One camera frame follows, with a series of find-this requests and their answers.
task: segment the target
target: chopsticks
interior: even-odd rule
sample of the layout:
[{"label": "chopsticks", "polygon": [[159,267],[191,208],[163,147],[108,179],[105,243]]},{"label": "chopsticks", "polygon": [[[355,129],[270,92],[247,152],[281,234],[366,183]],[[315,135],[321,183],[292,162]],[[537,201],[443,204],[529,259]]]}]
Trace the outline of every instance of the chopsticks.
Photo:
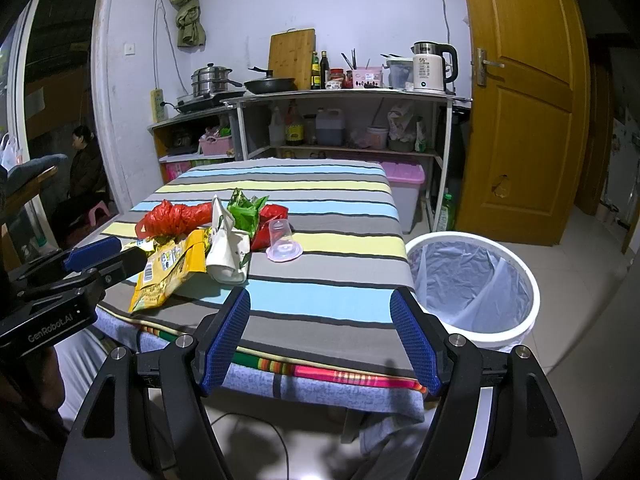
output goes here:
[{"label": "chopsticks", "polygon": [[344,60],[347,62],[347,65],[349,65],[349,68],[351,68],[351,70],[353,70],[353,65],[349,62],[349,60],[347,59],[347,57],[345,56],[344,52],[341,52],[340,54],[342,54],[342,57],[344,58]]}]

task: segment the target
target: woman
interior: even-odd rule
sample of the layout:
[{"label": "woman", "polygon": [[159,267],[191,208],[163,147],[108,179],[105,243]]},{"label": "woman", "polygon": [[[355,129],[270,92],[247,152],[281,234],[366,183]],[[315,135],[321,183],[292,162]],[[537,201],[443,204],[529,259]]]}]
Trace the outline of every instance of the woman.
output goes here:
[{"label": "woman", "polygon": [[65,240],[79,217],[98,202],[109,200],[107,176],[94,134],[86,126],[78,126],[72,134],[72,145],[78,152],[71,162],[69,198],[58,204],[50,222],[58,243]]}]

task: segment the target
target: white cloth bag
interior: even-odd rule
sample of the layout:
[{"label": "white cloth bag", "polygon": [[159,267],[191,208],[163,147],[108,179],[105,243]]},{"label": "white cloth bag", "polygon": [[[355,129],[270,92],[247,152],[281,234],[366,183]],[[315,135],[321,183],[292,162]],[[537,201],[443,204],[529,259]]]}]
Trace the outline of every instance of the white cloth bag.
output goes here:
[{"label": "white cloth bag", "polygon": [[211,249],[206,259],[207,272],[219,283],[237,285],[246,280],[249,270],[249,233],[234,229],[236,221],[217,195],[211,204]]}]

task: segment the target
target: plastic cup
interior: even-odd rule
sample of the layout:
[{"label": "plastic cup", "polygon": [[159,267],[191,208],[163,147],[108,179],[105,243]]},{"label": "plastic cup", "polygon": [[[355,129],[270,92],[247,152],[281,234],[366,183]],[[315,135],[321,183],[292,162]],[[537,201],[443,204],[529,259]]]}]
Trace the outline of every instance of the plastic cup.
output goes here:
[{"label": "plastic cup", "polygon": [[274,262],[288,262],[302,254],[302,247],[291,236],[291,227],[286,218],[269,222],[269,238],[271,247],[267,249],[267,256]]},{"label": "plastic cup", "polygon": [[291,226],[286,218],[269,222],[269,238],[274,256],[289,256],[294,249]]}]

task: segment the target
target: cutting board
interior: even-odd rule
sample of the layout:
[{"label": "cutting board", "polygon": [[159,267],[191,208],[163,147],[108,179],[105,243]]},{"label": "cutting board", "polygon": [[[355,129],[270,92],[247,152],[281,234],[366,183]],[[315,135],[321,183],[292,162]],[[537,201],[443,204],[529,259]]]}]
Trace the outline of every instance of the cutting board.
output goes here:
[{"label": "cutting board", "polygon": [[274,34],[269,48],[269,70],[274,77],[293,77],[298,90],[311,88],[311,55],[316,49],[316,30],[305,28]]}]

